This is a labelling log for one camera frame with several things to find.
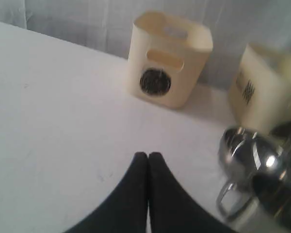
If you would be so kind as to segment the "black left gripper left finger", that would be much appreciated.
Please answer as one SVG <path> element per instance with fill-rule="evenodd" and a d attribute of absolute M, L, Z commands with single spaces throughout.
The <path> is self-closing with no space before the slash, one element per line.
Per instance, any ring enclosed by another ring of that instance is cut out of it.
<path fill-rule="evenodd" d="M 145 233 L 148 157 L 136 152 L 111 194 L 67 233 Z"/>

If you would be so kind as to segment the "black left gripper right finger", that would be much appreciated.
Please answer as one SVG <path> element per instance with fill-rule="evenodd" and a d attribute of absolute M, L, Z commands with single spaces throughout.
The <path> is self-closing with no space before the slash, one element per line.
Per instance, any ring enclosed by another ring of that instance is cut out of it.
<path fill-rule="evenodd" d="M 148 204 L 153 233 L 233 233 L 182 188 L 163 156 L 148 157 Z"/>

